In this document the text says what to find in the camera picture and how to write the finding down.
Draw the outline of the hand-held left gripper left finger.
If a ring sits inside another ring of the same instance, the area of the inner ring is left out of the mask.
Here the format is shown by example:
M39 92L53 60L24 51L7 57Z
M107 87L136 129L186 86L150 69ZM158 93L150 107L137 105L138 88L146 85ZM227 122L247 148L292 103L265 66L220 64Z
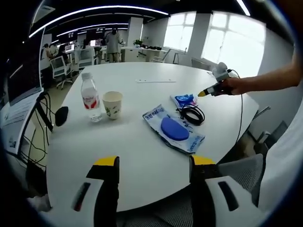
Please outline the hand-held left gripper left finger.
M117 226L119 161L119 156L107 156L88 164L85 178L71 204L77 226Z

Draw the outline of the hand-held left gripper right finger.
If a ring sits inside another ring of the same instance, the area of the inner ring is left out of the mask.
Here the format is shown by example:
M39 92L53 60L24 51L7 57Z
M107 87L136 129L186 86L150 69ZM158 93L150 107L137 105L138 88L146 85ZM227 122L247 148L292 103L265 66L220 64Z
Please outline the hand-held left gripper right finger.
M190 156L190 196L195 227L256 227L259 155L215 164Z

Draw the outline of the person's right hand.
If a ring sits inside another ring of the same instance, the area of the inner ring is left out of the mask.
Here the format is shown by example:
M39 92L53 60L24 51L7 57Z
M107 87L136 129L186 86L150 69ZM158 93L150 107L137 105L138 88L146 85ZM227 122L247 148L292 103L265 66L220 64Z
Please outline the person's right hand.
M249 92L246 79L228 78L223 82L223 85L231 90L232 95L241 95Z

